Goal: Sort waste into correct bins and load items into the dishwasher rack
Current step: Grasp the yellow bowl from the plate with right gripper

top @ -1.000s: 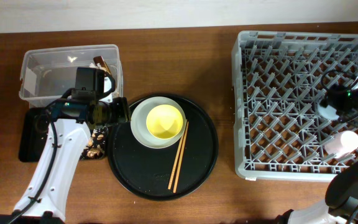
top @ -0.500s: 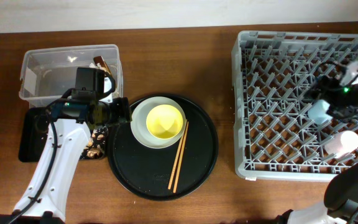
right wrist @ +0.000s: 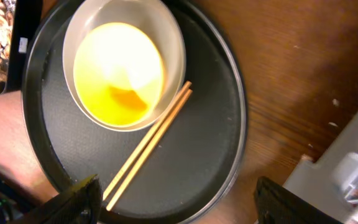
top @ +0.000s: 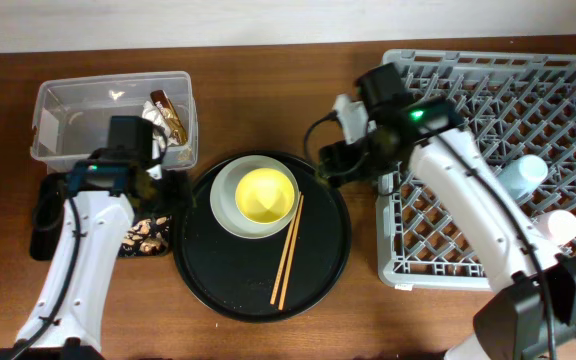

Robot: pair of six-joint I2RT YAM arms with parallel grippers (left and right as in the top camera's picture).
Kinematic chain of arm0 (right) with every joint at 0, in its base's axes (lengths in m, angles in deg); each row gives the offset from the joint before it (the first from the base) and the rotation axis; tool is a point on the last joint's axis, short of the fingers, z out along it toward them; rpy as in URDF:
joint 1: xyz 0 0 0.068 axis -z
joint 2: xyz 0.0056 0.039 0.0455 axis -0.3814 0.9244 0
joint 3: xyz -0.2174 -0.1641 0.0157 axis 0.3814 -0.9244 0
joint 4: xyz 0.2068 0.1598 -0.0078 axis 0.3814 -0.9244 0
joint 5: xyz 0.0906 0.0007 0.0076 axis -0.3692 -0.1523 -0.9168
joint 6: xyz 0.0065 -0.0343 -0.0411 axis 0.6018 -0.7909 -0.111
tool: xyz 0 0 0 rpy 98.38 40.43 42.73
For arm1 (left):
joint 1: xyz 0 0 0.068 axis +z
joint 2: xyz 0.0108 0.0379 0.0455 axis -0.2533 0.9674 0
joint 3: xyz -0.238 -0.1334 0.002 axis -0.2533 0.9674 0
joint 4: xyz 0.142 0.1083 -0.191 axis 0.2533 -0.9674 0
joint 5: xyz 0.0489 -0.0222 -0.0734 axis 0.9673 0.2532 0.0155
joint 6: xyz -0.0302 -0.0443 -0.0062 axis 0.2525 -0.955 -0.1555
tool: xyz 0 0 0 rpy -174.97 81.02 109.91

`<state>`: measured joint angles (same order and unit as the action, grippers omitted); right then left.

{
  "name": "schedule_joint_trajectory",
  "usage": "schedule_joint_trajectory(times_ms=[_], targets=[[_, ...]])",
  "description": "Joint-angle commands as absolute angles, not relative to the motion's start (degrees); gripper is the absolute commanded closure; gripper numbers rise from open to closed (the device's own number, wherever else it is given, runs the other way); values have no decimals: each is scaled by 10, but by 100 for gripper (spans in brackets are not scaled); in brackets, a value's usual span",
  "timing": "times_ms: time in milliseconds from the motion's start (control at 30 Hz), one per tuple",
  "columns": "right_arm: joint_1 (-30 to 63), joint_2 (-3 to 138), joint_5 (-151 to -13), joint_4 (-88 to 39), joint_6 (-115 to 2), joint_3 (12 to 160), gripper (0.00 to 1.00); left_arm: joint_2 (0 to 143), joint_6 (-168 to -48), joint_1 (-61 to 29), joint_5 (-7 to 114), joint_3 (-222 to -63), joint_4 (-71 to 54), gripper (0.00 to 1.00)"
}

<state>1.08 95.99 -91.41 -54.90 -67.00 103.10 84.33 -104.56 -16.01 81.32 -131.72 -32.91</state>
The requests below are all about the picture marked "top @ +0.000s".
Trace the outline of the brown food scraps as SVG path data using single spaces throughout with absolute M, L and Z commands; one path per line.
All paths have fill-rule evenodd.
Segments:
M 138 222 L 124 236 L 118 257 L 164 255 L 169 250 L 171 220 L 171 217 L 159 217 Z

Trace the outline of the gold foil wrapper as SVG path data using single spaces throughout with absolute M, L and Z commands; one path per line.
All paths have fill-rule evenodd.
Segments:
M 150 98 L 163 117 L 168 138 L 185 145 L 188 141 L 187 131 L 167 94 L 163 90 L 156 90 L 150 93 Z

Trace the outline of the grey round plate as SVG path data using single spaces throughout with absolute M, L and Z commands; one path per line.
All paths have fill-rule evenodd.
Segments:
M 272 168 L 283 172 L 295 189 L 295 202 L 291 211 L 281 220 L 259 224 L 248 220 L 238 210 L 235 191 L 239 181 L 248 172 L 259 168 Z M 293 173 L 280 161 L 262 155 L 248 155 L 229 162 L 218 172 L 210 191 L 210 205 L 217 222 L 229 233 L 244 239 L 269 237 L 287 226 L 297 212 L 300 192 Z

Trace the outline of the yellow bowl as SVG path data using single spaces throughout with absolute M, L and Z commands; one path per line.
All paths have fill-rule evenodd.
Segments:
M 281 220 L 291 211 L 294 202 L 292 182 L 283 172 L 272 168 L 248 172 L 235 191 L 235 203 L 240 213 L 259 224 Z

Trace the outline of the white tissue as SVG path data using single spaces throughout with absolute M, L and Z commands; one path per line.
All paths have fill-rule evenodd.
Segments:
M 159 133 L 158 131 L 153 131 L 153 138 L 159 143 L 161 147 L 163 147 L 165 143 L 168 145 L 177 144 L 177 142 L 171 137 L 172 132 L 167 125 L 163 115 L 159 109 L 150 101 L 146 101 L 144 103 L 141 117 L 152 122 L 154 125 L 163 130 L 163 134 Z

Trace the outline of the wooden chopstick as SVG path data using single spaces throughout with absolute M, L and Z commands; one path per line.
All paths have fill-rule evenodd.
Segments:
M 284 307 L 285 307 L 285 299 L 286 299 L 288 284 L 289 284 L 290 275 L 291 275 L 291 271 L 292 271 L 292 264 L 293 264 L 293 258 L 294 258 L 294 253 L 295 253 L 298 230 L 299 230 L 299 226 L 300 226 L 301 214 L 302 214 L 302 210 L 303 210 L 303 203 L 304 203 L 304 195 L 302 193 L 302 194 L 300 194 L 299 207 L 298 207 L 297 213 L 296 213 L 294 221 L 293 221 L 293 229 L 291 231 L 291 234 L 290 234 L 291 237 L 289 240 L 288 258 L 286 260 L 286 268 L 284 271 L 284 278 L 283 278 L 283 281 L 281 283 L 282 290 L 280 293 L 280 299 L 279 299 L 279 304 L 278 304 L 278 309 L 281 311 L 283 311 Z
M 280 293 L 282 290 L 281 283 L 282 283 L 283 278 L 284 278 L 284 271 L 286 268 L 286 260 L 288 258 L 289 240 L 291 237 L 290 234 L 291 234 L 291 231 L 293 229 L 293 221 L 294 221 L 295 215 L 293 216 L 293 218 L 291 219 L 291 221 L 289 223 L 288 232 L 286 234 L 286 238 L 284 241 L 284 246 L 283 246 L 282 254 L 280 257 L 279 266 L 278 266 L 276 277 L 275 277 L 275 282 L 274 282 L 273 288 L 272 288 L 272 293 L 271 293 L 271 298 L 270 298 L 270 304 L 271 305 L 277 305 L 278 306 L 278 304 L 279 304 Z

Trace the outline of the blue plastic cup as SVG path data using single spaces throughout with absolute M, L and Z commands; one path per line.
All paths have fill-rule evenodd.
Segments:
M 546 179 L 548 166 L 536 155 L 524 155 L 512 161 L 497 176 L 508 194 L 519 200 L 531 195 Z

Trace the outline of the pink plastic cup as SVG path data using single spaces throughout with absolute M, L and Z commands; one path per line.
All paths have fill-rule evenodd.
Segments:
M 534 226 L 557 246 L 576 238 L 576 217 L 566 210 L 553 210 L 537 216 Z

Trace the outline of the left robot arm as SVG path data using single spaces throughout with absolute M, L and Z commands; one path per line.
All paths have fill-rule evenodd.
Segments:
M 179 219 L 192 202 L 182 171 L 148 155 L 97 150 L 66 176 L 62 226 L 39 298 L 0 359 L 99 359 L 104 305 L 124 237 L 143 218 Z

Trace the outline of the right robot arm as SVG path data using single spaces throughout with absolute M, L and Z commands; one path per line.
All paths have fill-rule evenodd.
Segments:
M 444 358 L 554 358 L 576 339 L 576 256 L 520 209 L 448 99 L 415 100 L 392 64 L 355 86 L 358 98 L 337 96 L 326 116 L 344 138 L 320 149 L 318 176 L 339 187 L 407 165 L 450 214 L 495 294 L 474 316 L 473 334 Z

